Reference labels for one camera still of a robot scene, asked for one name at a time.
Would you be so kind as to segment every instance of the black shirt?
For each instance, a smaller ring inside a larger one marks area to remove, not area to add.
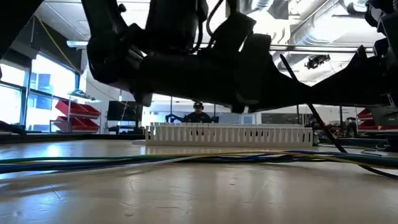
[[[192,112],[188,114],[183,119],[184,122],[192,122],[192,123],[211,123],[211,118],[206,113],[196,113]]]

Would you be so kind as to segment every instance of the headphones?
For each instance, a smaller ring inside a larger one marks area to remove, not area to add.
[[[193,108],[194,109],[199,107],[199,106],[201,107],[202,110],[205,109],[205,107],[203,106],[203,103],[201,103],[199,101],[194,102],[194,104],[193,104]]]

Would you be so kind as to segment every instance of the workshop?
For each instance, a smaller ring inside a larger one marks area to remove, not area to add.
[[[1,9],[0,223],[397,222],[398,0]]]

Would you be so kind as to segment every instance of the wooden table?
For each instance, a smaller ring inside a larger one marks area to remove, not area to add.
[[[217,150],[72,141],[3,145],[0,158]],[[0,223],[398,222],[398,180],[349,164],[169,164],[123,175],[36,184],[0,185]]]

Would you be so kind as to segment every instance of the yellow wire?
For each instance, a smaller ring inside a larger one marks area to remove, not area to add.
[[[76,66],[74,66],[74,64],[69,60],[69,58],[65,55],[65,53],[63,53],[63,50],[60,48],[60,46],[57,44],[57,42],[54,40],[54,38],[51,36],[49,30],[47,30],[46,26],[44,25],[43,21],[37,17],[37,20],[39,20],[40,24],[42,25],[45,33],[48,35],[48,37],[51,39],[51,41],[54,43],[54,45],[57,47],[57,49],[60,51],[60,53],[62,54],[62,56],[65,58],[65,60],[70,64],[70,66],[72,66],[72,68],[76,71],[79,72],[80,77],[84,78],[86,80],[86,82],[88,84],[90,84],[92,87],[94,87],[95,89],[97,89],[100,93],[104,94],[105,96],[108,96],[109,98],[111,98],[114,101],[118,101],[121,104],[123,104],[124,106],[128,106],[130,107],[130,105],[128,105],[127,103],[123,103],[115,98],[113,98],[112,96],[109,96],[108,94],[106,94],[105,92],[103,92],[102,90],[100,90],[99,88],[97,88],[96,86],[94,86],[94,84],[90,83],[87,78],[85,78],[83,75],[81,75],[80,73],[80,69],[77,69]]]
[[[355,164],[355,165],[359,165],[359,166],[376,167],[376,168],[380,168],[380,169],[398,169],[398,168],[392,168],[392,167],[386,167],[386,166],[367,164],[364,162],[356,162],[356,161],[351,161],[348,159],[339,159],[339,158],[330,157],[330,156],[310,155],[310,154],[304,154],[304,153],[298,153],[298,152],[238,151],[238,152],[213,152],[213,153],[188,153],[188,154],[152,154],[152,155],[146,154],[146,155],[139,155],[139,156],[142,156],[142,157],[181,157],[181,156],[212,157],[212,156],[247,155],[247,154],[277,154],[277,155],[289,155],[289,156],[302,156],[302,157],[308,157],[308,158],[312,158],[312,159],[326,159],[326,160],[330,160],[330,161]],[[43,162],[43,161],[13,162],[10,164],[37,164],[37,163],[41,163],[41,162]]]

